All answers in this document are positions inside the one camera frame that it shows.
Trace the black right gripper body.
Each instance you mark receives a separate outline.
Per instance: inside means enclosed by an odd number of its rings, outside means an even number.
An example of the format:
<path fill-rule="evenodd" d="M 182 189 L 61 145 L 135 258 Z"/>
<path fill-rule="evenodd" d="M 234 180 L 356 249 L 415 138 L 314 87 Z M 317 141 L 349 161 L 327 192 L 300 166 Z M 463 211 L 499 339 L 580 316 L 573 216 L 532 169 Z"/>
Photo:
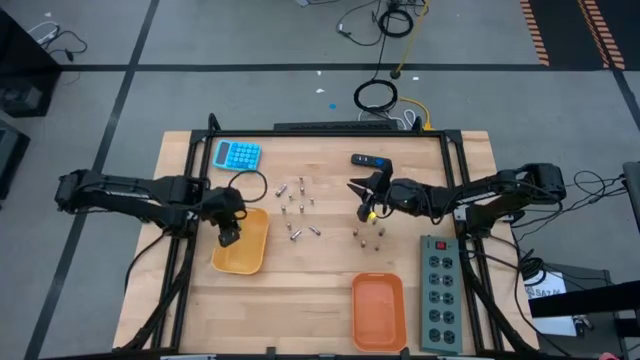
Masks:
<path fill-rule="evenodd" d="M 391 210 L 421 216 L 426 209 L 424 188 L 420 183 L 410 179 L 392 180 L 383 204 Z"/>

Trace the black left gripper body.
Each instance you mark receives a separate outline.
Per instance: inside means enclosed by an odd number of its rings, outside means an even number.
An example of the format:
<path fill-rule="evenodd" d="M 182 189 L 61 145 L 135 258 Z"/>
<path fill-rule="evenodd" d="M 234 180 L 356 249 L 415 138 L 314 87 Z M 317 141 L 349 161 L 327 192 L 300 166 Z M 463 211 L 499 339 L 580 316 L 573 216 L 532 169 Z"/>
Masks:
<path fill-rule="evenodd" d="M 221 229 L 237 228 L 237 213 L 245 213 L 245 201 L 233 187 L 205 190 L 200 201 L 200 218 Z"/>

